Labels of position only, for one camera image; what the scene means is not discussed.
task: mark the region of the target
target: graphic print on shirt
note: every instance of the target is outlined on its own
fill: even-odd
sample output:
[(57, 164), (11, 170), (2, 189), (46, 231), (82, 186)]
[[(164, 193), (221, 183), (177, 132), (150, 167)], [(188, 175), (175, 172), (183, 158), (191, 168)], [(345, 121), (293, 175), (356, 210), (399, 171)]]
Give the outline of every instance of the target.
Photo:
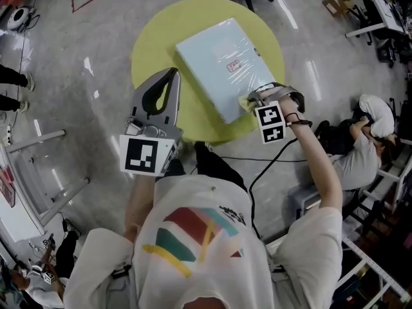
[[(183, 244), (170, 230), (159, 228), (156, 235), (155, 245), (145, 244), (143, 249), (150, 254), (156, 254), (166, 260), (175, 269), (180, 271), (186, 278), (192, 275), (187, 263), (203, 263), (207, 255), (207, 249), (213, 239), (220, 232), (225, 232), (228, 237), (238, 234), (233, 223), (226, 220), (216, 209), (180, 207), (168, 215), (164, 222), (173, 222), (182, 229), (200, 247), (198, 253)], [(237, 250), (230, 253), (231, 258), (242, 258), (243, 249), (238, 246)]]

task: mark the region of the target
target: white table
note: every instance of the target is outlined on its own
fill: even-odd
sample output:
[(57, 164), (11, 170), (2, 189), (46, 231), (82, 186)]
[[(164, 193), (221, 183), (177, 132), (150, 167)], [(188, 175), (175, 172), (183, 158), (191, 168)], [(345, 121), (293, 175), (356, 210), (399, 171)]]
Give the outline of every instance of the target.
[(16, 242), (44, 235), (46, 224), (89, 183), (88, 178), (83, 178), (49, 196), (31, 157), (23, 150), (65, 134), (60, 130), (6, 147), (0, 146), (0, 166), (10, 167), (15, 189), (15, 206), (12, 208), (0, 193), (0, 220)]
[(348, 32), (345, 34), (345, 37), (350, 38), (356, 35), (360, 35), (366, 32), (371, 32), (378, 30), (380, 28), (389, 28), (390, 30), (398, 31), (401, 33), (405, 33), (405, 30), (401, 25), (399, 25), (393, 15), (390, 5), (385, 0), (372, 0), (375, 4), (377, 10), (379, 11), (379, 15), (382, 18), (382, 22), (379, 24), (374, 24), (371, 26), (367, 26), (365, 28), (361, 28), (356, 31)]

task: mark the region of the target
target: seated person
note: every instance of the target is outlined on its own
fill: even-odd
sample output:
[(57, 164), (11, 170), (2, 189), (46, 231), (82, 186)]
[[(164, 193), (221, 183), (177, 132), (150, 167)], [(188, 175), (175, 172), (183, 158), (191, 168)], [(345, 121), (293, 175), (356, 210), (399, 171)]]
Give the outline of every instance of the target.
[(361, 95), (356, 108), (353, 110), (353, 117), (357, 120), (366, 116), (370, 123), (363, 129), (375, 138), (385, 139), (394, 145), (396, 135), (395, 121), (391, 108), (378, 96)]
[(72, 224), (66, 220), (69, 232), (64, 238), (62, 245), (56, 253), (56, 266), (49, 263), (50, 254), (54, 246), (48, 246), (46, 253), (41, 258), (47, 269), (55, 276), (55, 282), (48, 284), (41, 276), (34, 271), (28, 273), (27, 278), (17, 271), (11, 272), (12, 287), (18, 291), (25, 291), (34, 301), (41, 304), (44, 308), (64, 308), (63, 294), (65, 285), (68, 282), (71, 271), (75, 266), (73, 253), (76, 248), (76, 241), (80, 233), (72, 227)]
[(315, 132), (320, 136), (319, 141), (326, 153), (344, 155), (333, 162), (342, 190), (369, 185), (375, 179), (382, 163), (390, 161), (384, 144), (362, 132), (362, 128), (369, 122), (368, 118), (362, 117), (355, 124), (352, 122), (352, 119), (347, 119), (334, 127), (324, 121)]

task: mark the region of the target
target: yellow-green table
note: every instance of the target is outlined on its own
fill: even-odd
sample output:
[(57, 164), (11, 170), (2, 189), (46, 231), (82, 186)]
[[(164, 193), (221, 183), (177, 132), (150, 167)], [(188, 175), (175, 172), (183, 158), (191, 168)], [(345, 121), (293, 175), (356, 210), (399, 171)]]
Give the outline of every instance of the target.
[(183, 0), (168, 6), (146, 24), (133, 48), (131, 75), (136, 88), (158, 71), (179, 69), (182, 81), (177, 126), (188, 140), (227, 142), (258, 125), (251, 113), (225, 124), (175, 49), (179, 42), (231, 17), (253, 42), (276, 81), (283, 83), (285, 67), (274, 34), (256, 14), (228, 0)]

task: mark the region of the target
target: concrete floor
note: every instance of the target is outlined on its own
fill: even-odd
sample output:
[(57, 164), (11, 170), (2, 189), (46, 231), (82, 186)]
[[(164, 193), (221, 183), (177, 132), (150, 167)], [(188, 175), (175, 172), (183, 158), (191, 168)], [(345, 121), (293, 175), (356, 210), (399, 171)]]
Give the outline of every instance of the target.
[[(36, 27), (24, 34), (5, 30), (1, 22), (1, 64), (30, 70), (36, 81), (33, 93), (20, 91), (30, 109), (17, 116), (14, 140), (65, 129), (67, 135), (32, 147), (45, 186), (56, 191), (87, 175), (91, 183), (62, 212), (83, 234), (104, 227), (122, 232), (123, 217), (133, 179), (118, 166), (118, 136), (133, 94), (130, 53), (144, 25), (155, 13), (179, 0), (31, 0), (41, 15)], [(233, 0), (245, 4), (243, 0)], [(338, 122), (350, 116), (350, 100), (361, 93), (394, 97), (399, 103), (406, 89), (404, 66), (381, 64), (365, 38), (346, 39), (356, 26), (334, 19), (322, 0), (252, 0), (256, 13), (273, 30), (285, 60), (286, 83), (306, 97), (307, 117)], [(0, 85), (0, 92), (17, 96), (15, 86)], [(6, 124), (13, 123), (8, 113)], [(286, 142), (261, 145), (260, 134), (249, 135), (215, 148), (224, 156), (273, 158)], [(282, 159), (302, 158), (293, 144)], [(265, 162), (228, 160), (247, 186)], [(189, 161), (187, 173), (192, 170)], [(275, 163), (256, 184), (256, 227), (264, 238), (281, 232), (287, 218), (288, 193), (311, 182), (305, 163)], [(62, 234), (60, 216), (49, 229)], [(30, 256), (26, 242), (10, 244)]]

